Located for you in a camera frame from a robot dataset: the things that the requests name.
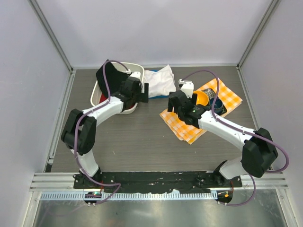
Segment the orange checkered cloth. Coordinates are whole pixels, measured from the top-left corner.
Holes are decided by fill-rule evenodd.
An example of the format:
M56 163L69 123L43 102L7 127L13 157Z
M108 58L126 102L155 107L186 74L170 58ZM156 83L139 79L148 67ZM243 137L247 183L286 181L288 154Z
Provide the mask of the orange checkered cloth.
M214 90L214 92L216 92L216 80L210 80L208 83L204 84L197 90L202 91L207 88L211 88ZM221 115L221 117L227 116L242 103L242 99L232 90L230 90L221 80L219 81L218 97L222 100L224 106L227 109L227 113ZM186 125L184 122L179 120L178 116L175 113L168 112L166 109L160 113L160 117L179 140L186 141L188 144L192 144L206 132L206 130L197 129L194 126Z

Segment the black t shirt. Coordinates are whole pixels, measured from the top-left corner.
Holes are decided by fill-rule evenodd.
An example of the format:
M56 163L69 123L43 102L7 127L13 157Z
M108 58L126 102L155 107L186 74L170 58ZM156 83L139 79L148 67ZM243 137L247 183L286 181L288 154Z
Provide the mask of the black t shirt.
M121 83L125 82L129 75L130 73L118 71L112 62L109 61L105 65L105 68L104 65L102 65L97 71L96 78L102 93L108 98L107 87L109 88L110 94L114 94L119 91Z

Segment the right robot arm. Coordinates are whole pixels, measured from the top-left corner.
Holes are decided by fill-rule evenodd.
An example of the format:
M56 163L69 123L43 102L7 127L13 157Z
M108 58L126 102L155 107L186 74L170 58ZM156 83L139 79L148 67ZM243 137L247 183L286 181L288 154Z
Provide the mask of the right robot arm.
M195 105L180 90L169 94L168 112L176 113L186 125L209 131L242 151L239 158L225 160L214 170L214 182L220 187L240 175L261 178L278 157L268 130L241 127L213 114L210 107Z

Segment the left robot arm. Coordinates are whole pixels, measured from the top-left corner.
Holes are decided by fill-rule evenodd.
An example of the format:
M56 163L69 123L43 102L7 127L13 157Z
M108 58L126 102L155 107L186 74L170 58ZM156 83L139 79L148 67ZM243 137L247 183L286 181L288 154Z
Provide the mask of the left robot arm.
M73 109L61 134L79 164L84 183L91 189L101 183L102 172L93 155L97 127L108 118L120 114L134 104L149 100L149 84L129 76L117 92L104 102L86 110Z

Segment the blue t shirt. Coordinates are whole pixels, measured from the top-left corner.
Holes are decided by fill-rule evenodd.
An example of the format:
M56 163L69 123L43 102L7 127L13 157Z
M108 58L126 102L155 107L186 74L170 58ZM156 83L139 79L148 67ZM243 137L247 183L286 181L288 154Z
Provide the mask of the blue t shirt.
M147 76L149 83L149 98L158 98L169 94L171 75L168 70L151 71Z

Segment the white t shirt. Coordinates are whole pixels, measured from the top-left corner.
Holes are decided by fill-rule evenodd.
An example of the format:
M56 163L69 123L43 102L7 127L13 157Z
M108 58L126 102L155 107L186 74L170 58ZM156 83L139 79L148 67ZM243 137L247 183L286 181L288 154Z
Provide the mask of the white t shirt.
M168 96L176 91L174 74L169 65L158 71L145 70L143 82L149 84L149 98Z

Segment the orange bowl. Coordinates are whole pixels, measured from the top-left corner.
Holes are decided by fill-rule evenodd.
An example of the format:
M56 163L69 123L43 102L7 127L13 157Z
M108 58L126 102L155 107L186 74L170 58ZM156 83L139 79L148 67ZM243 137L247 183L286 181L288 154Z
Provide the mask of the orange bowl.
M208 106L209 97L205 92L203 92L203 91L194 91L193 94L196 95L196 104L197 105Z

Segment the red t shirt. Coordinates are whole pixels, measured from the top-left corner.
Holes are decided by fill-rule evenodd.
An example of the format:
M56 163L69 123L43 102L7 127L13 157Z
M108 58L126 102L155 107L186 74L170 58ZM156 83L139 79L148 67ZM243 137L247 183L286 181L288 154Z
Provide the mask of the red t shirt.
M99 100L99 103L102 103L104 101L106 101L107 98L106 96L102 93L101 94L101 97L100 97L100 100ZM135 109L137 107L137 103L133 104L130 108L128 108L127 110L132 110L132 109Z

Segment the dark patterned tray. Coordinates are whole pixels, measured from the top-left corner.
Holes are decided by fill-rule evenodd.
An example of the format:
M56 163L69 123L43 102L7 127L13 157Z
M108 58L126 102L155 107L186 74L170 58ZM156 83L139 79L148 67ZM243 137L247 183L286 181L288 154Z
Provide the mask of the dark patterned tray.
M212 90L211 88L207 88L207 89L204 89L204 90L202 90L202 91L205 92L205 93L208 95L209 100L210 100L211 98L215 97L215 92L214 92L214 90ZM225 107L224 104L223 104L223 113L222 113L221 115L223 115L223 114L225 114L225 113L227 113L227 109L226 109L226 107Z

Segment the blue mug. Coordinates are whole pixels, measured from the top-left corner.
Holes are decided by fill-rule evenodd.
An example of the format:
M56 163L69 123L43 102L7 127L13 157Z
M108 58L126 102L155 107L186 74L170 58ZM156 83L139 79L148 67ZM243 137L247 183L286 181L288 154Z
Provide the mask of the blue mug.
M223 102L219 98L211 98L209 100L210 111L212 112L212 106L214 107L213 112L217 115L221 115L223 113Z

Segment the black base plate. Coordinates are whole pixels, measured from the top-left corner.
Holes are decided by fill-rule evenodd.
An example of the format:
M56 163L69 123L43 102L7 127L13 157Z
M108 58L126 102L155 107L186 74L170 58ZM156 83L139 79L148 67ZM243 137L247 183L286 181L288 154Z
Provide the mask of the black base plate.
M211 188L240 188L241 178L216 181L212 172L103 172L98 179L103 184L120 183L118 193L163 194L210 192Z

